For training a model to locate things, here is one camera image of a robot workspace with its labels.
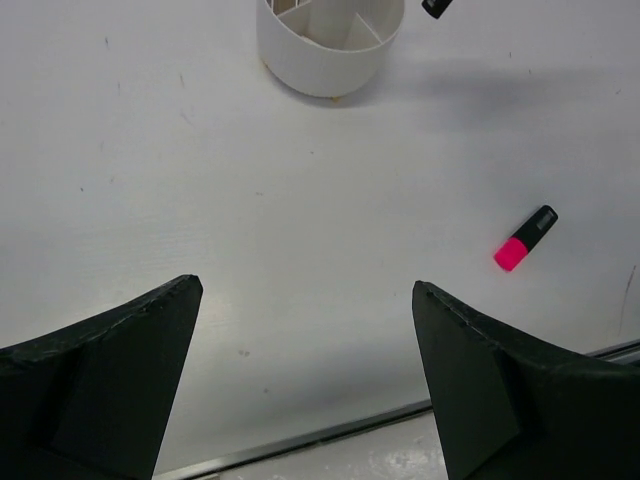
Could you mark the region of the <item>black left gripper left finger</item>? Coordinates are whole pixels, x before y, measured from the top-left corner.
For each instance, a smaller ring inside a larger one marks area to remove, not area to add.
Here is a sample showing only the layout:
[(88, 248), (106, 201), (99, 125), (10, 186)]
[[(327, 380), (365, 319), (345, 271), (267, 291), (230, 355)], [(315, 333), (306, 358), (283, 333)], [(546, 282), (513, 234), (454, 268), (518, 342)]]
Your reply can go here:
[(3, 348), (2, 478), (151, 478), (202, 295), (182, 275)]

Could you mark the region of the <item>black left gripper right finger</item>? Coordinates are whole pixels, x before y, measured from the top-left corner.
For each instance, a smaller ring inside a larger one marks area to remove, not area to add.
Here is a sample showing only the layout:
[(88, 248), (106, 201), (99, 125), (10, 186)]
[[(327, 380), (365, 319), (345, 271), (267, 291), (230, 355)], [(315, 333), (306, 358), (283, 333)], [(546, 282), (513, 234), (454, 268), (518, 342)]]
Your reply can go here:
[(412, 312), (452, 479), (635, 479), (639, 365), (579, 354), (417, 282)]

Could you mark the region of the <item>pink capped black highlighter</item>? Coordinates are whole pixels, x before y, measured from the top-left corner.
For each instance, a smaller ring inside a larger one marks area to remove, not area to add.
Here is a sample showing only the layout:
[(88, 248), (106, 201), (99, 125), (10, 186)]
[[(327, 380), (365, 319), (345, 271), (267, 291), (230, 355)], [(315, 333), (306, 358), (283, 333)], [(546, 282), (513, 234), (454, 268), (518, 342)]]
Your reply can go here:
[(493, 255), (496, 264), (512, 272), (538, 245), (558, 220), (557, 212), (549, 205), (537, 209)]

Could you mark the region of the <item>blue capped black highlighter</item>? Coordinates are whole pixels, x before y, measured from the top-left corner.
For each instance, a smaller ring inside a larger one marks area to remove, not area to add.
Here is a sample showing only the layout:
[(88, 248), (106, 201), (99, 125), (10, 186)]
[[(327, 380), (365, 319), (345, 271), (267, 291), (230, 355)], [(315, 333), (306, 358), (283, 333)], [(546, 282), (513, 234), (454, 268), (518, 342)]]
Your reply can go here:
[(422, 8), (434, 19), (439, 19), (453, 0), (423, 0)]

